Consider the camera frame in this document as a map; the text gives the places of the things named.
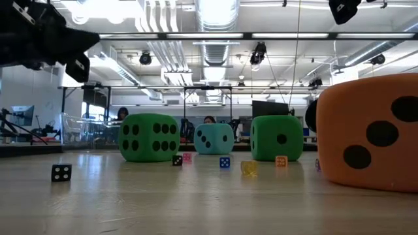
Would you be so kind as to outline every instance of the person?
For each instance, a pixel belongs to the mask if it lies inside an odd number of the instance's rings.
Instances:
[[[115,121],[123,121],[128,115],[129,115],[128,109],[125,107],[121,107],[118,110],[118,118]]]
[[[206,116],[204,118],[204,124],[211,124],[211,123],[216,123],[214,117],[212,117],[212,116]]]

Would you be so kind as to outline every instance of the wooden floor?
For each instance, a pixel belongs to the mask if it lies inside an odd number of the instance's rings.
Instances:
[[[317,153],[287,170],[241,176],[218,156],[181,167],[126,163],[119,153],[0,159],[0,234],[418,234],[418,195],[344,187],[315,171]],[[54,163],[72,180],[51,183]]]

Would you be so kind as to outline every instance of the ductwork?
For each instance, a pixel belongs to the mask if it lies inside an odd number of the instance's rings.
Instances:
[[[238,19],[240,0],[195,0],[199,31],[228,32],[234,31]],[[229,56],[229,46],[204,45],[202,47],[204,65],[217,66],[204,68],[207,80],[220,80],[225,77],[224,65]]]
[[[415,17],[414,19],[408,21],[407,23],[403,24],[399,28],[394,30],[395,32],[416,32],[418,31],[418,17]],[[383,52],[386,52],[387,50],[394,48],[395,46],[398,46],[399,44],[403,43],[404,40],[389,40],[385,42],[377,41],[369,44],[368,46],[365,46],[358,52],[355,52],[354,54],[350,55],[349,57],[345,58],[341,64],[341,66],[336,66],[336,69],[343,69],[346,67],[352,67],[355,65],[358,65],[360,63],[363,63],[365,61],[368,61],[372,59],[375,56],[378,56],[379,54],[382,54]],[[331,58],[326,63],[332,63],[335,60],[335,58]],[[328,64],[322,64],[318,66],[313,71],[309,72],[304,78],[309,77],[314,72],[318,75],[323,74],[327,71],[329,71],[330,66]]]

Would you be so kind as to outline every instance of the ceiling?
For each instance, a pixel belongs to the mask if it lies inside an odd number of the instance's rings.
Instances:
[[[135,1],[121,1],[126,15],[135,14],[129,4]],[[355,17],[344,25],[336,25],[328,7],[327,0],[288,0],[287,6],[282,7],[282,1],[241,1],[236,31],[239,32],[397,32],[401,25],[415,20],[418,2],[415,0],[395,1],[387,0],[388,7],[381,9],[383,0],[375,3],[362,3]],[[72,23],[71,11],[64,1],[54,1],[54,5],[66,17],[71,27],[96,31],[99,33],[137,32],[135,19],[127,18],[123,23],[115,25],[106,18],[90,18],[83,25]],[[177,24],[179,31],[198,31],[194,1],[177,1]],[[251,70],[248,56],[252,53],[256,41],[243,40],[239,45],[232,46],[226,72],[225,84],[235,86],[238,76],[244,75],[247,86],[291,86],[306,84],[312,79],[306,76],[321,63],[332,61],[333,58],[343,59],[367,47],[373,41],[266,41],[267,58],[255,72]],[[158,77],[161,75],[161,64],[153,57],[150,65],[141,65],[139,57],[144,50],[150,50],[145,41],[104,41],[104,48],[112,46],[118,52],[118,62],[124,64],[136,76],[142,78],[150,86],[165,85]],[[199,46],[192,45],[192,41],[183,41],[183,50],[187,64],[193,72],[193,82],[200,84],[202,75],[202,57]],[[360,78],[392,74],[399,72],[418,72],[418,41],[407,41],[384,52],[386,63],[371,66],[360,64],[357,66]],[[330,72],[321,75],[324,85],[330,84]],[[91,80],[100,81],[111,86],[125,85],[123,79],[104,66],[93,67]]]

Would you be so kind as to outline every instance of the computer monitor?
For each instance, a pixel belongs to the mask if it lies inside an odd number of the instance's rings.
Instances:
[[[267,115],[288,115],[289,106],[279,102],[253,101],[253,118]]]
[[[33,112],[35,106],[12,106],[13,116],[10,122],[22,127],[32,126]]]

